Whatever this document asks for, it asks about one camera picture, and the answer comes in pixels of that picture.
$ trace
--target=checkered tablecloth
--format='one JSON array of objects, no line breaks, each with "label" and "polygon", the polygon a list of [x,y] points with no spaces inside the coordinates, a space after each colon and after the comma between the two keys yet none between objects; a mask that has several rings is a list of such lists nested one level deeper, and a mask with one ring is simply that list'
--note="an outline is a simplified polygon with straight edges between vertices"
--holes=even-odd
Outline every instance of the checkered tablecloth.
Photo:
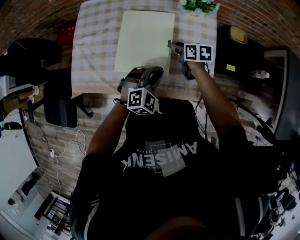
[{"label": "checkered tablecloth", "polygon": [[[117,86],[126,73],[113,70],[122,17],[127,10],[175,13],[173,42],[213,45],[215,53],[216,16],[190,19],[180,13],[178,3],[179,0],[91,0],[83,3],[77,18],[72,52],[73,95],[118,93]],[[208,65],[213,76],[214,63]],[[199,99],[196,82],[187,81],[180,68],[176,55],[172,54],[169,75],[161,80],[156,96]]]}]

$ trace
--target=floor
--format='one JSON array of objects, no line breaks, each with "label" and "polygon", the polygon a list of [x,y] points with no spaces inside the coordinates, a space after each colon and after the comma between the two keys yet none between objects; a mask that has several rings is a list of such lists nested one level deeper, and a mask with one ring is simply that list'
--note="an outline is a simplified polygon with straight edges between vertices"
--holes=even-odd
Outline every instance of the floor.
[{"label": "floor", "polygon": [[[71,48],[65,48],[61,63],[51,66],[48,69],[69,68],[71,64],[71,53]],[[278,104],[272,98],[272,91],[268,89],[267,86],[263,87],[261,92],[254,94],[246,91],[240,82],[235,79],[215,76],[214,80],[228,97],[238,99],[253,112],[257,113],[263,120],[267,120],[269,117],[274,118],[277,114]],[[40,86],[40,90],[36,101],[43,97],[43,86]],[[80,151],[79,146],[75,142],[71,142],[66,148],[65,145],[71,140],[75,140],[77,131],[81,130],[85,136],[83,136],[81,132],[78,132],[77,141],[85,145],[87,149],[94,132],[113,108],[113,99],[118,97],[116,95],[100,94],[84,94],[83,96],[84,105],[87,106],[89,111],[94,113],[94,116],[92,119],[89,119],[78,109],[77,128],[63,128],[47,123],[45,121],[43,106],[34,112],[36,123],[32,124],[27,122],[26,130],[33,146],[34,154],[41,166],[36,170],[41,176],[36,188],[44,197],[53,189],[62,196],[71,196],[80,173],[82,160],[84,158],[84,154],[81,152],[84,152],[84,150],[81,147]],[[201,102],[200,108],[197,111],[197,117],[203,126],[205,125],[205,111],[204,104]],[[241,114],[240,119],[249,141],[252,141],[254,145],[257,146],[270,145],[264,140],[260,133],[256,132],[254,122]],[[42,139],[42,130],[45,133],[48,143]],[[209,118],[207,132],[209,141],[212,141],[212,137],[218,139],[218,135]],[[258,141],[255,136],[260,137],[262,141]],[[117,148],[124,143],[125,138],[126,133],[124,127]],[[50,149],[55,151],[55,155],[60,155],[64,152],[63,155],[58,158],[52,158],[47,144],[49,144]]]}]

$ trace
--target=yellow label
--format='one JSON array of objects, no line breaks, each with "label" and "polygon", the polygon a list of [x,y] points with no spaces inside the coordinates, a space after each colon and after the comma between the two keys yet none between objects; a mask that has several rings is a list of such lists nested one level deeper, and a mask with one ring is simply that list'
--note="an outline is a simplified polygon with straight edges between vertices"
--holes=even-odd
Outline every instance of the yellow label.
[{"label": "yellow label", "polygon": [[235,72],[235,66],[227,64],[226,69]]}]

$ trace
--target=brick wall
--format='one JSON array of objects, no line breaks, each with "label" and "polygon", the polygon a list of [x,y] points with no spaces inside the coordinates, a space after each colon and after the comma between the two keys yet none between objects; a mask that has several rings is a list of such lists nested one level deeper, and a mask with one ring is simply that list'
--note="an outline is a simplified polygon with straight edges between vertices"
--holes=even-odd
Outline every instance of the brick wall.
[{"label": "brick wall", "polygon": [[[84,0],[6,0],[0,8],[0,52],[18,38],[54,40],[76,20]],[[216,0],[218,26],[233,25],[265,47],[289,46],[300,56],[300,7],[294,0]]]}]

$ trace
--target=red object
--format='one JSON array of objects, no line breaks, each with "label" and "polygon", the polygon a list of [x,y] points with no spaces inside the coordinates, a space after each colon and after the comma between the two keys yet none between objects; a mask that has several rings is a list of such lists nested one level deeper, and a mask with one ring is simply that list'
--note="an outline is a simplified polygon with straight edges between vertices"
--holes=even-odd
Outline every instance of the red object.
[{"label": "red object", "polygon": [[76,23],[69,23],[61,27],[57,34],[56,44],[60,46],[73,46]]}]

